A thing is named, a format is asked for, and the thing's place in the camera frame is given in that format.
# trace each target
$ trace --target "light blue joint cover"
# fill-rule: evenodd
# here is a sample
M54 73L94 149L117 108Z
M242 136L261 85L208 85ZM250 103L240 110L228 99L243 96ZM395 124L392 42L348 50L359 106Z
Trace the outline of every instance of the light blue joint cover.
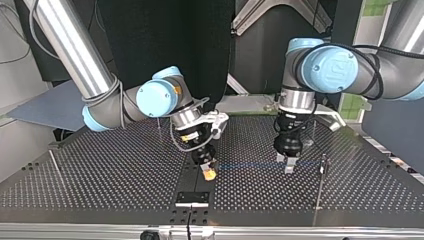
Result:
M183 76L183 75L181 74L180 69L178 69L175 66L172 66L155 73L152 79L163 79L170 76Z
M302 79L312 90L338 93L350 87L358 76L359 64L355 55L344 48L318 48L303 61Z
M408 93L407 95L399 98L402 101L414 101L424 97L424 82L421 83L414 91Z
M87 106L84 106L84 108L82 109L82 117L84 118L85 125L87 125L87 127L90 128L92 131L103 132L106 130L110 130L109 128L101 125L96 120L94 120Z
M289 48L286 54L296 49L313 48L323 43L324 41L318 38L293 38L289 42Z
M144 115L162 117L177 106L178 94L170 82L157 78L146 82L138 89L136 101Z

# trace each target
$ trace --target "yellow object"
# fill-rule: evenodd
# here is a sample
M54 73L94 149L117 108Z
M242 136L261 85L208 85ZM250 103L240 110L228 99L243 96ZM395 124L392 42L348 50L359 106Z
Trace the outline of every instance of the yellow object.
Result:
M174 91L176 94L181 94L182 92L181 87L174 87Z
M189 136L181 136L181 140L183 140L184 142L188 142Z
M216 172L214 169L208 169L203 171L203 176L206 181L212 181L216 178Z

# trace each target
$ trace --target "green sticker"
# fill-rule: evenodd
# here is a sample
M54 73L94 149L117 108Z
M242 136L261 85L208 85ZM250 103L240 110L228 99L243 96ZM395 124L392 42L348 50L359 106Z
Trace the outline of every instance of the green sticker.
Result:
M397 0L367 0L363 16L382 16L386 7Z

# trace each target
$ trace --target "perforated metal table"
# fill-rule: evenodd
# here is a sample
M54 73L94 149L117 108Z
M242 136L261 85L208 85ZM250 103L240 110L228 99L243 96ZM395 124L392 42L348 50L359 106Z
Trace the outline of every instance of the perforated metal table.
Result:
M0 223L424 229L424 186L353 130L309 126L303 157L284 174L273 121L230 118L213 182L173 146L167 119L87 131L0 184ZM323 153L330 171L316 210ZM208 208L175 207L193 191L210 193Z

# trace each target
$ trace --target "black curtain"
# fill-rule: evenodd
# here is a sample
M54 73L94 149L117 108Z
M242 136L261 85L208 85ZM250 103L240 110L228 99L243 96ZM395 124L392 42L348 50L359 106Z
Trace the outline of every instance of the black curtain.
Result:
M99 0L126 89L177 66L195 98L221 100L230 57L234 0Z

